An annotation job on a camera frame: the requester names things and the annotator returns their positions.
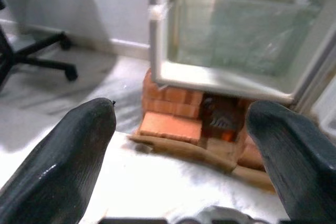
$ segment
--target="white fridge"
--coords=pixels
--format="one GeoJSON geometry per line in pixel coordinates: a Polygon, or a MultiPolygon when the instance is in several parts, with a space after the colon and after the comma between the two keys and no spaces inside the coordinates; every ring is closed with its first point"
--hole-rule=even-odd
{"type": "Polygon", "coordinates": [[[336,0],[149,0],[153,80],[304,113],[336,72],[336,0]]]}

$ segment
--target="chair wheel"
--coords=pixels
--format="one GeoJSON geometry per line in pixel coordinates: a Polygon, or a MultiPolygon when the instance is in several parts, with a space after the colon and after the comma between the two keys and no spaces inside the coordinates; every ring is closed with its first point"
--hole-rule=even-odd
{"type": "Polygon", "coordinates": [[[61,46],[61,49],[64,51],[67,51],[71,48],[72,43],[71,40],[68,37],[64,37],[60,42],[59,45],[61,46]]]}
{"type": "Polygon", "coordinates": [[[78,77],[76,68],[73,67],[65,70],[65,76],[68,81],[75,81],[78,77]]]}

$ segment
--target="white wall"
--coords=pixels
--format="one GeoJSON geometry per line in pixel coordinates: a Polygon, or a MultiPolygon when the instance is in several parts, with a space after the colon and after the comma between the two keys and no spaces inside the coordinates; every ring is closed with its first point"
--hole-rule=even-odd
{"type": "Polygon", "coordinates": [[[148,44],[148,0],[5,0],[0,19],[148,44]]]}

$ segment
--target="chair base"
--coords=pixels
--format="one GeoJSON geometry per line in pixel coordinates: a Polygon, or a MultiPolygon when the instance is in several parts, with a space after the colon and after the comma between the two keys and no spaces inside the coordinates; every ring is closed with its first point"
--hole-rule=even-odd
{"type": "Polygon", "coordinates": [[[36,42],[30,46],[18,50],[17,52],[14,52],[8,43],[4,32],[0,28],[0,50],[2,51],[2,56],[0,58],[0,87],[3,86],[5,80],[8,78],[11,68],[19,63],[63,70],[68,81],[76,80],[78,75],[75,65],[28,57],[29,55],[57,42],[60,43],[60,46],[63,50],[69,50],[71,47],[71,41],[69,38],[64,33],[61,33],[50,36],[42,41],[36,42]]]}

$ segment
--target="office chair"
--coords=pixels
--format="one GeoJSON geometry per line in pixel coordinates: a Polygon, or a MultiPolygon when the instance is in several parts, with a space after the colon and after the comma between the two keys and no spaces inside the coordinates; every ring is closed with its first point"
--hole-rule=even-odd
{"type": "MultiPolygon", "coordinates": [[[[0,10],[4,8],[5,5],[3,1],[0,0],[0,10]]],[[[0,87],[7,79],[11,68],[18,63],[63,70],[65,72],[66,78],[69,81],[76,80],[77,71],[75,65],[28,57],[29,55],[57,42],[59,42],[63,50],[69,50],[71,47],[71,41],[69,38],[64,33],[60,33],[50,36],[42,41],[38,41],[18,51],[14,51],[10,46],[4,31],[0,27],[0,51],[2,53],[0,56],[0,87]]]]}

